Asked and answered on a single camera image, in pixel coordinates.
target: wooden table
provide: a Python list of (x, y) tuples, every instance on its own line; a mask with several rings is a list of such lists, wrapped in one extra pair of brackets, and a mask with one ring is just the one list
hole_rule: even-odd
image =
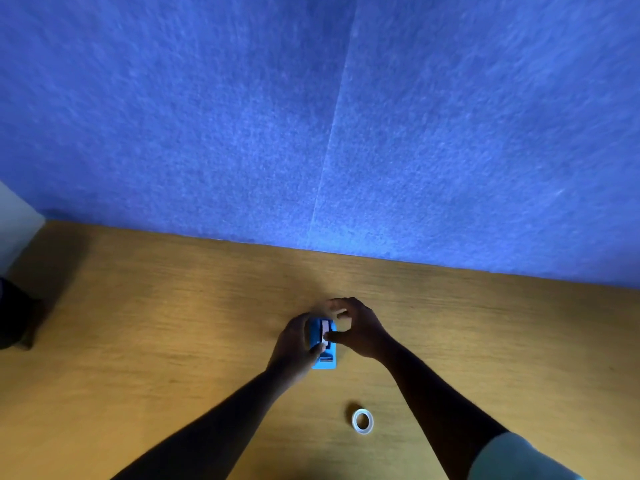
[[(32, 351), (0, 353), (6, 480), (110, 478), (262, 371), (290, 317), (344, 295), (589, 480), (640, 472), (638, 291), (60, 222), (11, 276), (56, 304)], [(372, 411), (369, 436), (350, 403)], [(339, 346), (231, 478), (444, 473), (387, 371)]]

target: dark object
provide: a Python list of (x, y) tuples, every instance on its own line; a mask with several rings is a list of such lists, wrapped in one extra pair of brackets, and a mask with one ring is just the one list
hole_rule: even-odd
[(44, 304), (31, 298), (13, 283), (0, 278), (0, 349), (16, 346), (24, 350), (33, 347), (33, 339)]

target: white wall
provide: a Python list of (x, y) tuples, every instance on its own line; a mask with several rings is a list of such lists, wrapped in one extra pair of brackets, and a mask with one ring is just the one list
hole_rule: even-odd
[(0, 182), (0, 274), (44, 224), (44, 217)]

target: roll of tape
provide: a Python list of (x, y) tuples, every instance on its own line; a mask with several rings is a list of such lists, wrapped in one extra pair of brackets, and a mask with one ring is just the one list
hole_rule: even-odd
[[(358, 418), (360, 416), (366, 416), (367, 425), (364, 428), (358, 426)], [(364, 408), (361, 408), (354, 412), (353, 416), (351, 416), (351, 425), (356, 430), (357, 433), (361, 435), (368, 435), (373, 429), (373, 416), (369, 411)]]

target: hand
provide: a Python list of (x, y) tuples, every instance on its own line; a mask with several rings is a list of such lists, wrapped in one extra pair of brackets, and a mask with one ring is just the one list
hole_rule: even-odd
[(327, 302), (332, 312), (339, 312), (338, 318), (351, 318), (351, 328), (347, 331), (330, 331), (324, 334), (325, 340), (346, 345), (364, 357), (379, 357), (381, 348), (391, 339), (378, 317), (371, 308), (359, 299), (334, 298)]
[(280, 332), (276, 347), (273, 349), (267, 369), (282, 374), (286, 387), (290, 387), (307, 375), (311, 366), (324, 352), (324, 344), (320, 342), (311, 350), (305, 347), (305, 323), (309, 314), (304, 313), (292, 318), (285, 329)]

